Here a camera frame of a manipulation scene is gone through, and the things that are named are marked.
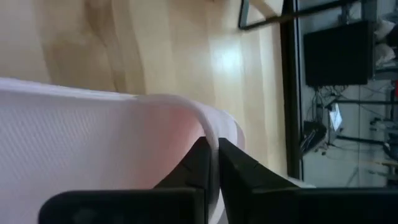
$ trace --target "wooden floor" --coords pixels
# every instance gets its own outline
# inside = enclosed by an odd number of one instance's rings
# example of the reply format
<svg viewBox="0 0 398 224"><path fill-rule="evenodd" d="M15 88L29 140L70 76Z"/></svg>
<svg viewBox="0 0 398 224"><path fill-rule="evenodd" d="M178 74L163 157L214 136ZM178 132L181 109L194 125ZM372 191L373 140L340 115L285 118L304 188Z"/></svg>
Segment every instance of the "wooden floor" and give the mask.
<svg viewBox="0 0 398 224"><path fill-rule="evenodd" d="M2 0L3 77L226 110L250 155L285 174L279 26L237 30L238 0ZM258 12L250 13L251 19Z"/></svg>

